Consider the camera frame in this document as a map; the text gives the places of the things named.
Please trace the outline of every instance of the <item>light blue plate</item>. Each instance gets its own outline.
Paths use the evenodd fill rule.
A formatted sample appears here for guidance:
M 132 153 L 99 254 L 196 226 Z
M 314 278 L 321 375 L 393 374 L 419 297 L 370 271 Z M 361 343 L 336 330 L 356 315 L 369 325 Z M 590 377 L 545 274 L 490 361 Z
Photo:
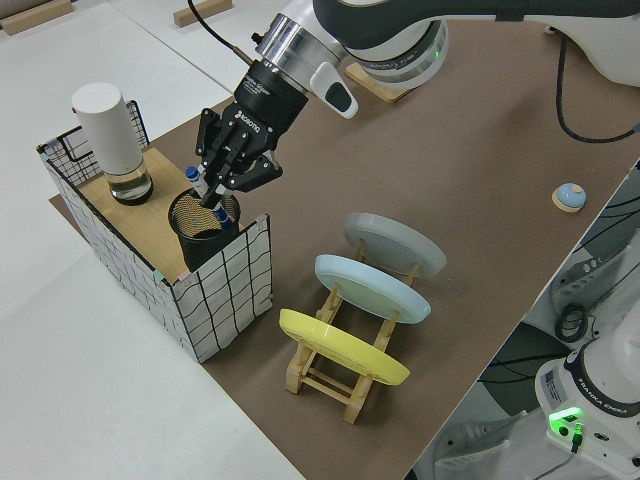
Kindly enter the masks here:
M 338 296 L 377 317 L 390 319 L 399 312 L 399 323 L 420 323 L 431 306 L 418 292 L 364 263 L 336 255 L 316 258 L 318 280 L 332 290 L 338 285 Z
M 406 225 L 372 213 L 350 213 L 344 225 L 347 242 L 357 248 L 365 242 L 365 261 L 392 272 L 408 275 L 420 265 L 416 275 L 432 276 L 447 264 L 442 250 L 421 233 Z

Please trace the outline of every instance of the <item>blue pen cap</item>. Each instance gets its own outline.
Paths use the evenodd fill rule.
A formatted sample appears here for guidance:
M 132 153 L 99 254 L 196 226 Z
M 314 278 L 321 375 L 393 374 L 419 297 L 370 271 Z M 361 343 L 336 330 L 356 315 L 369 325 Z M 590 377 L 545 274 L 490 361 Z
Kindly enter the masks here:
M 198 177 L 200 176 L 200 172 L 198 172 L 198 169 L 194 166 L 187 167 L 186 170 L 184 171 L 184 174 L 187 176 L 190 182 L 197 180 Z

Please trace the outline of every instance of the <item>grid pattern box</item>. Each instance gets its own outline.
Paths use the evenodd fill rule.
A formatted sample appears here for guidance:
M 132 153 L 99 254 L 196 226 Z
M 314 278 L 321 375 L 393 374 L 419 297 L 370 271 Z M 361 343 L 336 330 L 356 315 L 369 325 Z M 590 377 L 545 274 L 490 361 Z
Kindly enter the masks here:
M 141 148 L 149 144 L 136 102 L 127 104 Z M 269 217 L 263 215 L 198 270 L 171 285 L 78 189 L 101 174 L 77 127 L 38 152 L 84 237 L 122 287 L 196 361 L 227 347 L 272 306 Z

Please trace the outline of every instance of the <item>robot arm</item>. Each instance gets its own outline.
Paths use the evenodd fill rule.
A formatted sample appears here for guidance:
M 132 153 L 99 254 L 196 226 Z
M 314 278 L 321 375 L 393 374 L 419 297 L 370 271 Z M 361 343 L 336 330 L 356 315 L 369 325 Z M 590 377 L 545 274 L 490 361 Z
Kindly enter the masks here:
M 358 105 L 336 67 L 348 54 L 379 83 L 417 87 L 447 55 L 446 19 L 536 21 L 570 36 L 595 67 L 640 86 L 640 0 L 293 0 L 259 37 L 255 61 L 222 116 L 203 110 L 196 154 L 213 208 L 227 189 L 249 191 L 282 175 L 279 137 L 311 92 L 340 115 Z

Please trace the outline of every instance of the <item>black cable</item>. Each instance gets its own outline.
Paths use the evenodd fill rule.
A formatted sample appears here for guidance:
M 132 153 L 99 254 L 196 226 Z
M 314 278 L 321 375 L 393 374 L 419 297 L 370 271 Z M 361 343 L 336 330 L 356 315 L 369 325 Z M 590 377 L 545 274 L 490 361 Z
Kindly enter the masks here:
M 636 214 L 640 212 L 640 210 L 634 210 L 633 212 L 625 212 L 625 213 L 619 213 L 617 215 L 601 215 L 598 217 L 598 219 L 600 218 L 620 218 L 620 217 L 624 217 L 625 215 L 629 215 L 631 213 Z
M 634 215 L 637 215 L 638 213 L 640 213 L 640 210 L 636 210 L 635 212 L 631 212 L 627 215 L 625 215 L 624 217 L 622 217 L 620 220 L 618 220 L 617 222 L 612 223 L 611 225 L 609 225 L 607 228 L 605 228 L 604 230 L 599 231 L 598 233 L 596 233 L 593 237 L 591 237 L 589 240 L 587 240 L 586 242 L 584 242 L 582 245 L 580 245 L 578 248 L 576 248 L 573 252 L 571 253 L 576 253 L 579 252 L 580 250 L 582 250 L 584 247 L 586 247 L 587 245 L 589 245 L 591 242 L 593 242 L 596 238 L 598 238 L 600 235 L 602 235 L 603 233 L 608 232 L 609 230 L 611 230 L 613 227 L 621 224 L 622 222 L 624 222 L 625 220 L 633 217 Z
M 631 130 L 623 133 L 622 135 L 617 135 L 615 137 L 610 138 L 589 138 L 583 137 L 582 135 L 578 135 L 573 130 L 571 130 L 564 120 L 564 113 L 562 111 L 562 84 L 564 81 L 564 63 L 567 56 L 567 43 L 568 37 L 561 33 L 562 42 L 560 44 L 560 58 L 558 59 L 558 77 L 556 80 L 556 113 L 558 115 L 558 122 L 560 122 L 560 126 L 562 130 L 569 135 L 574 140 L 578 140 L 579 142 L 584 143 L 613 143 L 618 142 L 620 140 L 624 140 L 625 138 L 629 138 L 631 135 L 640 130 L 640 124 L 633 127 Z
M 504 385 L 506 383 L 519 383 L 524 382 L 525 380 L 533 380 L 536 378 L 534 375 L 527 375 L 524 378 L 516 378 L 515 380 L 485 380 L 483 378 L 478 379 L 478 383 L 493 383 L 497 385 Z
M 579 315 L 578 319 L 569 320 L 570 317 L 576 314 Z M 585 308 L 579 303 L 570 303 L 562 309 L 558 320 L 556 320 L 554 333 L 558 340 L 565 343 L 574 343 L 584 337 L 585 333 L 587 333 L 588 326 L 589 317 L 587 316 Z
M 546 477 L 546 476 L 551 475 L 551 474 L 552 474 L 553 472 L 555 472 L 556 470 L 558 470 L 558 469 L 560 469 L 560 468 L 564 467 L 566 464 L 568 464 L 571 460 L 573 460 L 573 459 L 574 459 L 574 457 L 575 457 L 575 456 L 576 456 L 576 455 L 575 455 L 575 453 L 571 452 L 571 455 L 569 456 L 569 458 L 567 458 L 564 462 L 562 462 L 562 463 L 560 463 L 560 464 L 556 465 L 556 466 L 555 466 L 555 467 L 553 467 L 553 468 L 550 468 L 550 469 L 549 469 L 549 470 L 547 470 L 546 472 L 544 472 L 544 473 L 542 473 L 542 474 L 538 475 L 538 476 L 537 476 L 536 478 L 534 478 L 533 480 L 540 480 L 541 478 L 544 478 L 544 477 Z
M 530 357 L 522 357 L 516 358 L 513 360 L 505 360 L 505 361 L 493 361 L 489 364 L 489 367 L 502 367 L 504 365 L 513 365 L 514 363 L 523 363 L 523 362 L 531 362 L 533 360 L 551 360 L 557 358 L 566 357 L 566 353 L 548 353 L 544 355 L 532 355 Z
M 240 59 L 242 59 L 242 61 L 244 63 L 246 63 L 247 65 L 251 65 L 253 63 L 253 60 L 251 59 L 251 57 L 249 57 L 249 55 L 244 53 L 240 49 L 240 47 L 237 47 L 237 46 L 233 45 L 231 42 L 228 42 L 227 40 L 222 38 L 220 35 L 218 35 L 218 33 L 215 32 L 215 30 L 213 30 L 213 28 L 211 28 L 207 24 L 207 22 L 204 21 L 204 18 L 202 18 L 202 16 L 198 12 L 198 10 L 196 10 L 196 7 L 193 5 L 193 0 L 187 0 L 187 3 L 189 4 L 189 8 L 191 9 L 191 12 L 193 13 L 194 17 L 196 17 L 196 20 L 198 20 L 198 22 L 200 22 L 200 25 L 202 25 L 202 27 L 207 32 L 209 32 L 211 35 L 213 35 L 213 37 L 216 40 L 218 40 L 221 44 L 223 44 L 225 47 L 227 47 L 229 50 L 231 50 L 233 53 L 235 53 L 238 57 L 240 57 Z
M 638 195 L 637 197 L 633 197 L 625 202 L 620 202 L 620 203 L 614 203 L 613 205 L 607 205 L 605 208 L 605 210 L 607 208 L 616 208 L 616 207 L 624 207 L 625 205 L 629 205 L 630 203 L 633 203 L 637 200 L 640 200 L 640 195 Z
M 511 368 L 511 367 L 506 366 L 506 365 L 502 365 L 502 368 L 504 368 L 505 370 L 508 370 L 508 371 L 509 371 L 509 372 L 511 372 L 511 373 L 515 373 L 516 375 L 519 375 L 519 376 L 521 376 L 522 378 L 524 378 L 524 377 L 528 377 L 528 376 L 529 376 L 529 375 L 527 375 L 526 373 L 519 372 L 519 371 L 517 371 L 517 370 L 514 370 L 514 369 L 513 369 L 513 368 Z
M 640 267 L 640 262 L 639 262 L 639 263 L 636 263 L 636 264 L 631 268 L 631 270 L 629 270 L 627 273 L 625 273 L 625 274 L 622 276 L 622 278 L 621 278 L 620 280 L 618 280 L 616 283 L 614 283 L 614 284 L 613 284 L 613 286 L 611 286 L 611 288 L 609 288 L 609 290 L 607 290 L 607 291 L 606 291 L 606 292 L 604 292 L 602 295 L 600 295 L 600 296 L 597 298 L 597 300 L 596 300 L 595 302 L 593 302 L 593 305 L 594 305 L 594 306 L 591 308 L 591 311 L 593 311 L 593 310 L 596 308 L 596 306 L 597 306 L 597 305 L 598 305 L 602 300 L 604 300 L 604 299 L 606 298 L 606 296 L 607 296 L 609 293 L 611 293 L 611 292 L 613 291 L 613 289 L 614 289 L 614 288 L 616 288 L 618 285 L 620 285 L 622 282 L 624 282 L 624 281 L 627 279 L 627 277 L 628 277 L 629 275 L 631 275 L 631 274 L 636 270 L 636 268 L 638 268 L 638 267 Z M 591 338 L 596 338 L 596 334 L 595 334 L 596 319 L 597 319 L 597 317 L 596 317 L 596 316 L 593 316 L 593 323 L 591 323 Z

